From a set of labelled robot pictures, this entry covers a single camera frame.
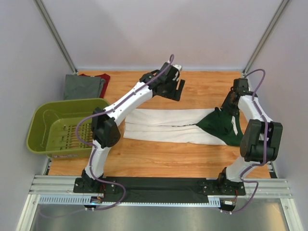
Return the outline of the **white and green t-shirt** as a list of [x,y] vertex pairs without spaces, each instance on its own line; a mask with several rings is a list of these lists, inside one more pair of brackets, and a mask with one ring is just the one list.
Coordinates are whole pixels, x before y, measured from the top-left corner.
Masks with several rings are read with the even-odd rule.
[[125,119],[124,138],[238,147],[243,133],[239,115],[231,115],[218,107],[135,109]]

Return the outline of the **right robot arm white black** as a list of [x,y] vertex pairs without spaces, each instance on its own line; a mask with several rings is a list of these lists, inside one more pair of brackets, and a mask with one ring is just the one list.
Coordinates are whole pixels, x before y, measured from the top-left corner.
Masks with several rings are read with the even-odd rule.
[[266,115],[244,78],[233,81],[221,109],[233,116],[242,111],[248,120],[240,143],[240,156],[223,169],[217,181],[220,193],[234,194],[244,187],[244,178],[252,170],[277,158],[283,126]]

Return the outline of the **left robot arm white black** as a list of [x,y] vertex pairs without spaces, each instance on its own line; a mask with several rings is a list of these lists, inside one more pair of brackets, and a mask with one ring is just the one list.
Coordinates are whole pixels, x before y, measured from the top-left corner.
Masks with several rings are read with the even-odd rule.
[[114,104],[96,108],[90,118],[92,151],[81,174],[81,189],[97,193],[103,185],[103,168],[111,148],[121,138],[119,125],[134,109],[154,96],[179,101],[185,81],[182,66],[166,62],[161,69],[144,74],[135,86]]

